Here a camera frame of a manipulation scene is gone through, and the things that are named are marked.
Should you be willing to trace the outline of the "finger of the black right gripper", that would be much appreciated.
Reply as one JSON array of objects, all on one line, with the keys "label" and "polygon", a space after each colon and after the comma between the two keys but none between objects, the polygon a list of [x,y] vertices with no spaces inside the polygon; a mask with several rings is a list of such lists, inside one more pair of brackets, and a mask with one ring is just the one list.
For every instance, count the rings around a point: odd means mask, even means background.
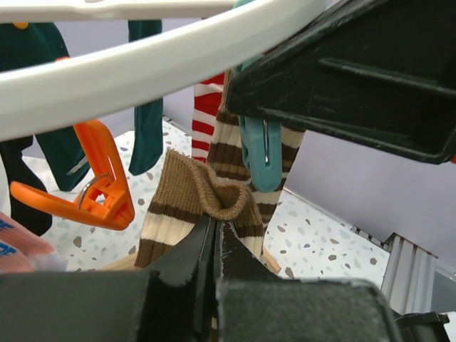
[{"label": "finger of the black right gripper", "polygon": [[234,76],[227,109],[419,162],[449,162],[455,3],[341,1]]}]

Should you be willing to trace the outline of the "red white striped sock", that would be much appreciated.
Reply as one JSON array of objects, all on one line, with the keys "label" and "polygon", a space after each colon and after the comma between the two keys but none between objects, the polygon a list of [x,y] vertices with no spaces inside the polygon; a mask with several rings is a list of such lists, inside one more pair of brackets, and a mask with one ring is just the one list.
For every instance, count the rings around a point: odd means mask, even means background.
[{"label": "red white striped sock", "polygon": [[223,85],[224,73],[221,73],[194,86],[192,158],[200,162],[207,160]]}]

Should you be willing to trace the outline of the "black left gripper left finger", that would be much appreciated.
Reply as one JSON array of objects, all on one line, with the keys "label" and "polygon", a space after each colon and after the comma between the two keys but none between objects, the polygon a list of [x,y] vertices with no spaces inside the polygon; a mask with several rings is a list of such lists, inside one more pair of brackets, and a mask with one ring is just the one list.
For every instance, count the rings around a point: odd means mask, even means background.
[{"label": "black left gripper left finger", "polygon": [[137,271],[1,276],[3,341],[208,341],[214,222]]}]

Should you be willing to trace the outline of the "brown striped sock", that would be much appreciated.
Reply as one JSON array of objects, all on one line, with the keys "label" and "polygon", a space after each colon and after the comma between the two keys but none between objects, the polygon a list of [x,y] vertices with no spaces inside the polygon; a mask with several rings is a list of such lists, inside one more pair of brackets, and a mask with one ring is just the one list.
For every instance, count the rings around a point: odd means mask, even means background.
[{"label": "brown striped sock", "polygon": [[230,223],[240,242],[260,262],[264,228],[246,185],[220,182],[208,165],[168,150],[159,185],[145,215],[135,267],[141,270],[155,263],[183,240],[202,216],[208,216],[214,222],[211,339],[212,322],[218,323],[218,276],[214,267],[217,226]]},{"label": "brown striped sock", "polygon": [[230,112],[227,92],[232,76],[232,71],[224,74],[207,162],[221,180],[249,186],[263,225],[267,226],[296,159],[304,130]]}]

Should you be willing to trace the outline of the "white round sock hanger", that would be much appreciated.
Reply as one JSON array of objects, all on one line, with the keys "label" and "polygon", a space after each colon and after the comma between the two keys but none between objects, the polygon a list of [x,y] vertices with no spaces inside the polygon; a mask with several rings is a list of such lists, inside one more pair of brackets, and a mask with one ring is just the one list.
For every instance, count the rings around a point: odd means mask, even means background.
[{"label": "white round sock hanger", "polygon": [[307,26],[327,1],[3,1],[1,21],[194,17],[196,22],[50,66],[1,74],[1,138],[72,125],[175,92],[268,50]]}]

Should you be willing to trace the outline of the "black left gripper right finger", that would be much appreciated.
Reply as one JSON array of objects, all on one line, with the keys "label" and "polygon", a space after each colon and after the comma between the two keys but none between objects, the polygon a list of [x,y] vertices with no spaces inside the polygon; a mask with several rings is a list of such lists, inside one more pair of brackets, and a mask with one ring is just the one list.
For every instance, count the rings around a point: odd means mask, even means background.
[{"label": "black left gripper right finger", "polygon": [[219,341],[401,341],[393,314],[364,279],[282,279],[217,226]]}]

